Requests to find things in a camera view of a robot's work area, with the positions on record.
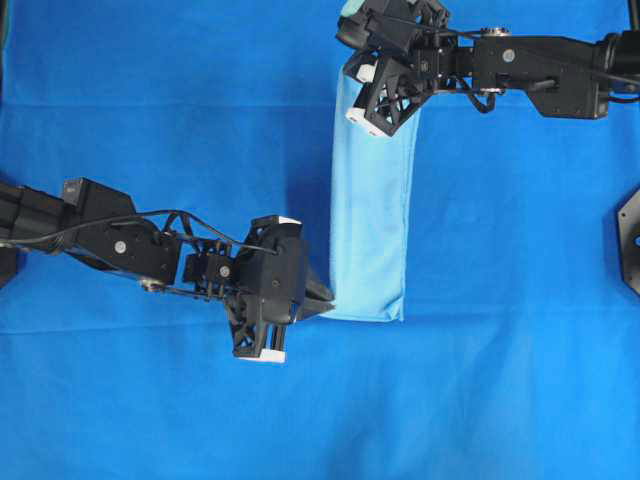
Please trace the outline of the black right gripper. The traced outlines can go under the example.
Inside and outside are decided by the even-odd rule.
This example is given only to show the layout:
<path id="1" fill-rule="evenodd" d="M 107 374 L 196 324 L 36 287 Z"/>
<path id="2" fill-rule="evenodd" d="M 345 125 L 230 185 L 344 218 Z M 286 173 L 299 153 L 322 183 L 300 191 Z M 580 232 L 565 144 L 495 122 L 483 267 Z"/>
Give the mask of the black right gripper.
<path id="1" fill-rule="evenodd" d="M 456 90 L 457 35 L 439 1 L 348 1 L 336 38 L 354 50 L 343 73 L 362 88 L 346 118 L 391 137 L 433 95 Z"/>

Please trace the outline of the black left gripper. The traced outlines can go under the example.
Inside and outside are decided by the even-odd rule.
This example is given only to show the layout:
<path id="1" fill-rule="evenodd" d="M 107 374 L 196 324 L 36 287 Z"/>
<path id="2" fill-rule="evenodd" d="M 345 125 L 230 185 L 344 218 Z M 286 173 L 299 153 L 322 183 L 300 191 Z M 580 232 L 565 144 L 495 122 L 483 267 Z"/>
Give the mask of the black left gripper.
<path id="1" fill-rule="evenodd" d="M 267 216 L 251 222 L 233 261 L 234 293 L 225 300 L 235 357 L 283 363 L 286 328 L 335 308 L 331 289 L 307 269 L 307 254 L 300 221 Z"/>

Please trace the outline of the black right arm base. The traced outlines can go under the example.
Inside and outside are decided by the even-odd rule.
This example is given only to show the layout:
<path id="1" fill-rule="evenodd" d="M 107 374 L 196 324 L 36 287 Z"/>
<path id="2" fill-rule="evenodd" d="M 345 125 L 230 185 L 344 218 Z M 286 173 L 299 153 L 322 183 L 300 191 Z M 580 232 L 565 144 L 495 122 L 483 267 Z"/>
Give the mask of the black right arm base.
<path id="1" fill-rule="evenodd" d="M 639 296 L 639 187 L 616 207 L 618 257 L 624 284 Z"/>

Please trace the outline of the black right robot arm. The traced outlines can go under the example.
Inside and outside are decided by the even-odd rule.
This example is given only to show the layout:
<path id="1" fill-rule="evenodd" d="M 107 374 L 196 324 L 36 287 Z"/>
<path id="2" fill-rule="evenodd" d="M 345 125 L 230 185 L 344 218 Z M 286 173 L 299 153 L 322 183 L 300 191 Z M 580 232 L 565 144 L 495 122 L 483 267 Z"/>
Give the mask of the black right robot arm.
<path id="1" fill-rule="evenodd" d="M 464 95 L 487 114 L 497 96 L 518 90 L 544 117 L 604 118 L 610 104 L 639 100 L 639 4 L 628 7 L 630 29 L 590 43 L 454 30 L 439 1 L 349 1 L 336 37 L 353 49 L 343 72 L 362 88 L 346 117 L 392 137 L 435 95 Z"/>

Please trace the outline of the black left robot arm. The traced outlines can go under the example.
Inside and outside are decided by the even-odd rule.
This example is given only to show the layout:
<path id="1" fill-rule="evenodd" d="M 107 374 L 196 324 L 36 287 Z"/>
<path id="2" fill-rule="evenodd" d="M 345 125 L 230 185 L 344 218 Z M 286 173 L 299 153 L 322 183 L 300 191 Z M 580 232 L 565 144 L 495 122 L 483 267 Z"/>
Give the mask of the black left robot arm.
<path id="1" fill-rule="evenodd" d="M 147 292 L 223 303 L 235 357 L 282 363 L 289 326 L 333 310 L 334 295 L 309 261 L 300 221 L 252 220 L 236 241 L 183 210 L 136 210 L 131 197 L 87 178 L 54 197 L 1 186 L 1 282 L 22 250 L 65 253 L 88 267 L 137 281 Z"/>

